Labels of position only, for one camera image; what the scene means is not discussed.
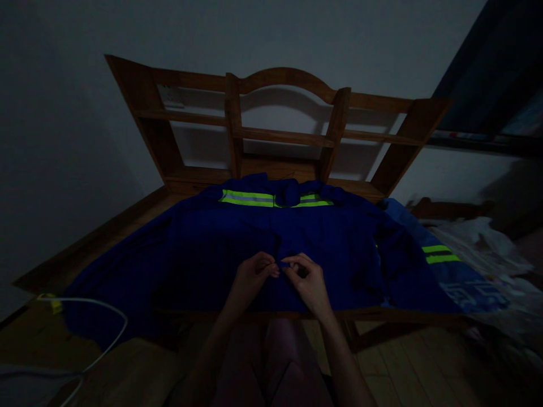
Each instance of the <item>white cable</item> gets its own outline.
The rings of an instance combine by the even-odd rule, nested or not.
[[[74,391],[72,391],[72,394],[68,396],[67,399],[64,400],[64,403],[61,404],[61,407],[66,407],[70,401],[75,397],[76,393],[79,391],[81,386],[83,385],[83,382],[85,381],[85,377],[83,375],[80,375],[77,377],[79,379],[79,383],[77,384]]]
[[[128,325],[128,318],[124,314],[124,312],[122,312],[121,310],[115,308],[113,305],[109,305],[109,304],[107,304],[105,302],[102,302],[102,301],[99,301],[99,300],[93,300],[92,298],[77,298],[77,297],[74,297],[74,298],[63,298],[63,297],[48,298],[48,297],[39,297],[39,298],[37,298],[37,300],[38,301],[49,301],[49,302],[52,302],[52,301],[73,301],[73,302],[88,302],[90,304],[98,304],[98,305],[101,305],[101,306],[103,306],[105,308],[109,308],[112,311],[115,311],[117,314],[119,314],[124,319],[124,324],[123,324],[123,327],[120,329],[119,335],[117,335],[117,337],[113,340],[113,342],[111,342],[111,345],[109,345],[106,348],[106,350],[103,351],[102,354],[100,356],[98,356],[98,358],[94,362],[92,362],[90,365],[88,365],[85,368],[85,370],[83,370],[81,373],[87,372],[91,367],[93,367],[95,364],[100,362],[100,360],[106,355],[106,353],[109,352],[113,346],[115,346],[115,344],[117,343],[117,341],[119,340],[121,335],[123,335],[124,330],[126,329],[126,325]],[[79,389],[83,385],[83,380],[84,380],[84,377],[82,375],[79,376],[79,384],[74,389],[72,394],[70,394],[70,396],[64,401],[64,403],[62,403],[61,407],[66,407],[68,405],[68,403],[74,398],[76,393],[79,391]]]

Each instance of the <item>jacket sleeve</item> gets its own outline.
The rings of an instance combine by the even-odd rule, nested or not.
[[[460,308],[439,286],[426,255],[407,229],[377,207],[374,239],[381,274],[390,304],[402,309],[460,313]]]

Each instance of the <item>wooden floor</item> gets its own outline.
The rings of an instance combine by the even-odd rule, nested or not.
[[[303,325],[321,370],[330,374],[318,323]],[[374,326],[357,323],[360,333]],[[180,357],[140,339],[122,344],[90,372],[80,405],[160,405],[189,372],[210,328],[207,323],[189,328]],[[70,334],[62,317],[52,315],[43,303],[31,304],[0,331],[0,363],[74,371],[98,354],[91,341]],[[466,350],[459,336],[441,328],[427,328],[356,357],[379,406],[496,406],[518,401],[506,396],[510,392],[503,391],[504,383]]]

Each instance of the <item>leg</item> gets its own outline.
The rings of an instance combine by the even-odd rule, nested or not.
[[[264,406],[259,386],[262,377],[260,332],[258,325],[239,325],[233,329],[213,406]]]
[[[268,405],[300,399],[299,405],[332,406],[300,321],[271,321],[264,338],[263,354],[262,389]]]

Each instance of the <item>blue fabric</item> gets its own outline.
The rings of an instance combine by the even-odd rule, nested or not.
[[[272,194],[283,206],[318,193],[333,206],[241,206],[219,202],[223,189]],[[167,325],[153,307],[219,311],[237,266],[258,251],[279,261],[306,253],[324,270],[335,310],[389,304],[459,313],[439,287],[419,244],[367,200],[320,181],[268,181],[265,174],[229,180],[179,202],[89,265],[66,296],[96,298],[123,311],[122,340],[156,336]],[[96,305],[66,304],[74,333],[107,346],[121,321]],[[270,278],[249,311],[307,311],[288,279]]]
[[[401,225],[422,246],[442,245],[419,221],[397,200],[388,198],[382,203],[385,212]],[[506,308],[509,301],[482,277],[463,262],[444,262],[429,265],[439,286],[465,313],[493,312]]]

